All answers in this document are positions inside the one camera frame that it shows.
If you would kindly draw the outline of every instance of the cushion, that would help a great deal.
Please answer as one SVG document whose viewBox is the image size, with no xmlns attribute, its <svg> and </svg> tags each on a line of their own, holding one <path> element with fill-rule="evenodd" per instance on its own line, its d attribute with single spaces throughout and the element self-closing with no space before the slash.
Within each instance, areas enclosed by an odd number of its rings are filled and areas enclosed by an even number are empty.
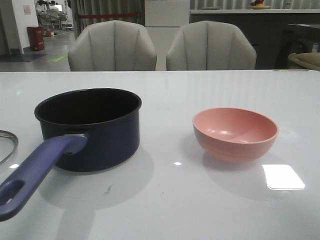
<svg viewBox="0 0 320 240">
<path fill-rule="evenodd" d="M 303 68 L 320 71 L 320 52 L 292 53 L 288 59 Z"/>
</svg>

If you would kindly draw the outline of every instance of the bowl rim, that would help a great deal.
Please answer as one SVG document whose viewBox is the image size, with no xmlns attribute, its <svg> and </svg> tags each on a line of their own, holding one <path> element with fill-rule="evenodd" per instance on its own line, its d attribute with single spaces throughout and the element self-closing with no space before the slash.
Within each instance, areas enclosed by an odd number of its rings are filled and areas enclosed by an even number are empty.
<svg viewBox="0 0 320 240">
<path fill-rule="evenodd" d="M 262 140 L 262 141 L 253 141 L 253 142 L 237 142 L 237 141 L 229 141 L 229 140 L 223 140 L 223 139 L 220 139 L 220 138 L 217 138 L 217 137 L 212 137 L 212 136 L 210 136 L 210 135 L 202 132 L 201 130 L 199 130 L 199 128 L 198 128 L 198 127 L 196 126 L 196 124 L 195 124 L 195 119 L 196 119 L 196 117 L 199 116 L 201 113 L 208 112 L 208 111 L 210 111 L 210 110 L 216 110 L 216 109 L 233 109 L 233 110 L 241 110 L 241 111 L 246 111 L 246 112 L 251 112 L 251 113 L 254 113 L 254 114 L 258 114 L 258 115 L 260 115 L 260 116 L 268 119 L 269 121 L 271 121 L 271 122 L 274 124 L 275 128 L 276 128 L 276 132 L 275 132 L 275 134 L 273 134 L 271 137 L 269 137 L 269 138 L 267 138 L 267 139 L 265 139 L 265 140 Z M 197 114 L 195 114 L 194 117 L 193 117 L 193 119 L 192 119 L 192 123 L 193 123 L 193 127 L 194 127 L 194 128 L 196 128 L 200 133 L 208 136 L 209 138 L 212 138 L 212 139 L 215 139 L 215 140 L 219 140 L 219 141 L 222 141 L 222 142 L 224 142 L 224 143 L 232 143 L 232 144 L 239 144 L 239 145 L 253 145 L 253 144 L 259 144 L 259 143 L 268 142 L 268 141 L 270 141 L 270 140 L 272 140 L 272 139 L 275 139 L 275 138 L 278 136 L 278 134 L 279 134 L 279 127 L 278 127 L 278 125 L 277 125 L 276 122 L 273 121 L 270 117 L 267 117 L 266 115 L 263 115 L 263 114 L 261 114 L 261 113 L 259 113 L 259 112 L 256 112 L 256 111 L 248 110 L 248 109 L 245 109 L 245 108 L 238 108 L 238 107 L 228 107 L 228 106 L 224 107 L 224 106 L 222 106 L 222 107 L 207 108 L 207 109 L 202 110 L 202 111 L 198 112 Z"/>
</svg>

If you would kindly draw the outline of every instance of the table surface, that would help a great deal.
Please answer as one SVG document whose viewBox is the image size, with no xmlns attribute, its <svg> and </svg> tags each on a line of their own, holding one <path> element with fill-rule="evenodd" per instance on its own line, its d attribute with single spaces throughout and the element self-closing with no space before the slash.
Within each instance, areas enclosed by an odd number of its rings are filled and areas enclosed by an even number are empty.
<svg viewBox="0 0 320 240">
<path fill-rule="evenodd" d="M 319 239 L 320 72 L 2 72 L 0 129 L 19 145 L 0 181 L 42 142 L 35 106 L 87 88 L 141 97 L 137 152 L 94 173 L 54 167 L 21 212 L 0 222 L 1 240 Z M 273 119 L 273 147 L 243 164 L 210 157 L 192 119 L 215 107 Z M 304 189 L 269 189 L 262 165 L 291 166 Z"/>
</svg>

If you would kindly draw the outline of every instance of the green floor marking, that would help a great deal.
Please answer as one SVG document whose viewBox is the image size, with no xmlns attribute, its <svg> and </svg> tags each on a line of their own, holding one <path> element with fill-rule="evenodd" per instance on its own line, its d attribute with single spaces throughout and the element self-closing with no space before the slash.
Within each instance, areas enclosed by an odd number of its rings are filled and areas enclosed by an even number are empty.
<svg viewBox="0 0 320 240">
<path fill-rule="evenodd" d="M 56 63 L 67 59 L 68 55 L 55 56 L 47 61 L 47 63 Z"/>
</svg>

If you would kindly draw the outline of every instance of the white wall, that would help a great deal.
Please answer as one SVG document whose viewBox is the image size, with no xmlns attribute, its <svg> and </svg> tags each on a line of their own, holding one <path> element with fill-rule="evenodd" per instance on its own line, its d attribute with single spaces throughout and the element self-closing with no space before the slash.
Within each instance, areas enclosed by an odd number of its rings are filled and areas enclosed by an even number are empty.
<svg viewBox="0 0 320 240">
<path fill-rule="evenodd" d="M 73 15 L 72 15 L 73 13 L 72 13 L 71 8 L 68 6 L 65 6 L 64 11 L 67 14 L 68 24 L 71 24 L 71 26 L 73 27 L 74 26 L 74 19 L 73 19 Z"/>
<path fill-rule="evenodd" d="M 25 15 L 24 5 L 30 5 L 30 8 L 31 8 L 30 15 Z M 18 35 L 20 38 L 20 51 L 21 53 L 23 53 L 23 48 L 30 46 L 27 27 L 38 26 L 35 1 L 34 0 L 12 0 L 12 6 L 13 6 Z"/>
</svg>

